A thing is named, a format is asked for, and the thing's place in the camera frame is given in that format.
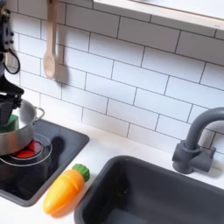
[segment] gray faucet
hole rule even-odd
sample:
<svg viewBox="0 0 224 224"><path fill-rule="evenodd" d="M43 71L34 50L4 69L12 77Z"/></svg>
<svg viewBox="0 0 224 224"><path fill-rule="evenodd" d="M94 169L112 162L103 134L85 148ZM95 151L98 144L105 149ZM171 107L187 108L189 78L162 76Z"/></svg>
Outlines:
<svg viewBox="0 0 224 224"><path fill-rule="evenodd" d="M204 128L209 124L224 120L224 108L213 108L199 115L192 123L186 140L180 141L174 151L172 161L173 168L180 173L190 174L194 169L209 172L213 160L215 148L210 153L202 150L198 142Z"/></svg>

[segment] gray sink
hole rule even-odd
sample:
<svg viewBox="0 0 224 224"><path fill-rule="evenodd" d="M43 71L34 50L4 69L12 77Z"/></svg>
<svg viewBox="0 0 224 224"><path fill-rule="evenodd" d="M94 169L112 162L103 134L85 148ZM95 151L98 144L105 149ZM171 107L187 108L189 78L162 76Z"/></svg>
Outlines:
<svg viewBox="0 0 224 224"><path fill-rule="evenodd" d="M223 224L224 191L133 157L109 160L75 224Z"/></svg>

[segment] toy carrot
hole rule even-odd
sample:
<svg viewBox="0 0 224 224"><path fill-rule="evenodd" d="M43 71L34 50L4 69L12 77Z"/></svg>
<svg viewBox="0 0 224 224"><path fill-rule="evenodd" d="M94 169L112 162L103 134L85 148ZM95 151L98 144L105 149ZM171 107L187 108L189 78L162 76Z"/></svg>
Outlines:
<svg viewBox="0 0 224 224"><path fill-rule="evenodd" d="M63 172L52 183L45 197L45 213L54 214L68 205L81 191L84 182L89 180L89 176L89 169L82 164L76 164L72 170Z"/></svg>

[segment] wooden spoon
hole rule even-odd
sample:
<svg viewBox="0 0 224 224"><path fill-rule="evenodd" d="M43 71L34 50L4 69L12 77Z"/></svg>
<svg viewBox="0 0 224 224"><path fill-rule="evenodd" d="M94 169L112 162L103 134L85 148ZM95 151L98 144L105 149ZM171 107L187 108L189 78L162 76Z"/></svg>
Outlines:
<svg viewBox="0 0 224 224"><path fill-rule="evenodd" d="M56 74L57 58L55 55L56 46L56 19L58 0L47 1L47 41L46 52L44 57L44 69L48 78L53 79Z"/></svg>

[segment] stove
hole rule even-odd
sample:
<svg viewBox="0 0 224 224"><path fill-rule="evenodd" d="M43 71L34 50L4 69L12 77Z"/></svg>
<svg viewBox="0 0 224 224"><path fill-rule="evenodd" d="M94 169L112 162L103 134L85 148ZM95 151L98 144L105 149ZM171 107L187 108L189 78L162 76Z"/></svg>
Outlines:
<svg viewBox="0 0 224 224"><path fill-rule="evenodd" d="M39 121L33 141L0 157L0 197L29 207L74 160L89 138L74 130Z"/></svg>

